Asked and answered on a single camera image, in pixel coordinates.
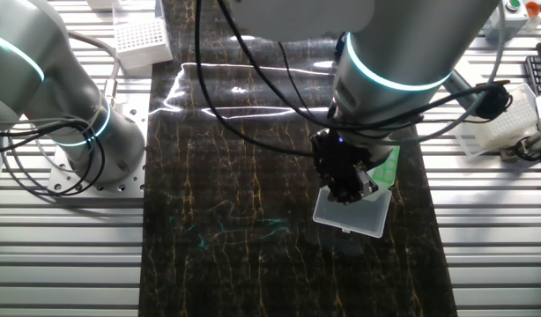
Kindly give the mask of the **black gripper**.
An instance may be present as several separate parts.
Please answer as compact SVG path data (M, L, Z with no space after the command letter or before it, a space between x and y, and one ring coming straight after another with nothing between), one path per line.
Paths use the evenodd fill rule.
M335 203L356 203L373 195L379 186L368 174L373 167L367 148L347 143L334 129L322 129L310 137L320 187L330 190Z

